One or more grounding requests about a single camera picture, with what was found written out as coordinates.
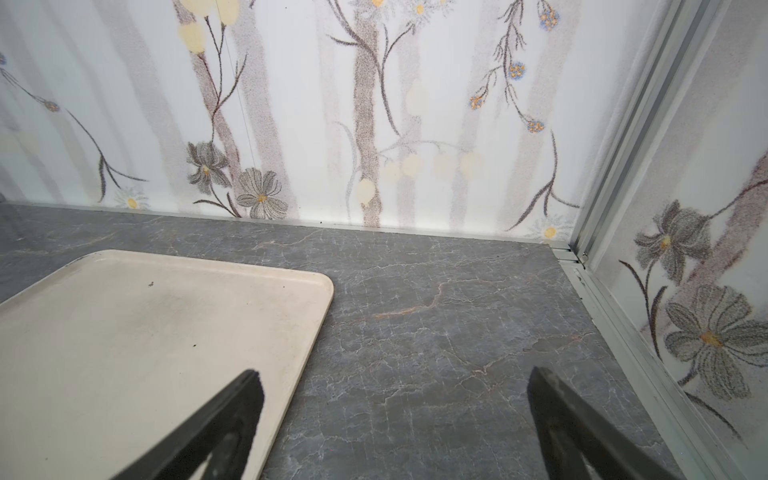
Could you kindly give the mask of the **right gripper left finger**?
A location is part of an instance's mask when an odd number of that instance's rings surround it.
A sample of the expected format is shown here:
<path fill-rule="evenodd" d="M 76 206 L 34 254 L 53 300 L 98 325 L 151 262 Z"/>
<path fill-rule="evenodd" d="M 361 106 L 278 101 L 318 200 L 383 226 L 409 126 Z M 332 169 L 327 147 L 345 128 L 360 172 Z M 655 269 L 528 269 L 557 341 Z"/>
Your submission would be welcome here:
<path fill-rule="evenodd" d="M 240 479 L 255 438 L 265 394 L 257 371 L 243 371 L 117 479 Z"/>

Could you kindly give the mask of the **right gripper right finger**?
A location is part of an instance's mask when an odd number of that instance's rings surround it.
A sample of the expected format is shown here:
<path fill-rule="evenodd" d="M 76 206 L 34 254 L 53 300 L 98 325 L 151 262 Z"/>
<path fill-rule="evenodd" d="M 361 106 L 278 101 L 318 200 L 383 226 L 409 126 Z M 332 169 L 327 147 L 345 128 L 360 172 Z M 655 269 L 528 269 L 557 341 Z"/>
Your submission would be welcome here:
<path fill-rule="evenodd" d="M 527 398 L 551 479 L 671 479 L 554 372 L 532 369 Z"/>

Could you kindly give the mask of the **beige plastic tray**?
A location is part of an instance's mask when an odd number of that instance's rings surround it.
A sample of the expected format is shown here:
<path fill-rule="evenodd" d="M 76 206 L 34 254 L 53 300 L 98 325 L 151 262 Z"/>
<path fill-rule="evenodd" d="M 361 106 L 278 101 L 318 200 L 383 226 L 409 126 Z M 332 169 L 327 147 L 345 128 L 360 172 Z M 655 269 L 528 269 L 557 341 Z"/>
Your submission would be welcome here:
<path fill-rule="evenodd" d="M 119 250 L 1 305 L 1 475 L 107 479 L 246 370 L 256 479 L 334 295 L 323 274 Z"/>

